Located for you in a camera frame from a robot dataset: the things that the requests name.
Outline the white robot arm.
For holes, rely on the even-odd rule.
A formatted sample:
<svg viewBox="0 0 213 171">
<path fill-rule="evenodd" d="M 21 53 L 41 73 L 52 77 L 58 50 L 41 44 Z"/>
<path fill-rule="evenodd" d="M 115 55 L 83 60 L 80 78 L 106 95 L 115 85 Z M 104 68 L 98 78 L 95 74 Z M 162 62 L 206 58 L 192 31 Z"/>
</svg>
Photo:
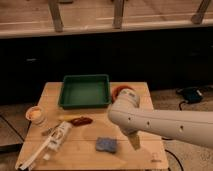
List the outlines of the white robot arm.
<svg viewBox="0 0 213 171">
<path fill-rule="evenodd" d="M 213 149 L 213 112 L 142 109 L 139 102 L 134 90 L 123 89 L 108 109 L 125 136 L 145 131 Z"/>
</svg>

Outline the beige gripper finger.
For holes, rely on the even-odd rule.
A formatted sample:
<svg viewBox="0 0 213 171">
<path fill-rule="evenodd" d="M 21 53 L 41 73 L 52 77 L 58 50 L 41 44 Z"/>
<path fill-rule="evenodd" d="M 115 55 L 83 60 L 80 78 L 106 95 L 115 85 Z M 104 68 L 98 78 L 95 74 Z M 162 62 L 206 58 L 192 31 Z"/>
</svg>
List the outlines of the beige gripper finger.
<svg viewBox="0 0 213 171">
<path fill-rule="evenodd" d="M 138 150 L 140 148 L 140 137 L 137 133 L 130 134 L 128 139 L 134 150 Z"/>
</svg>

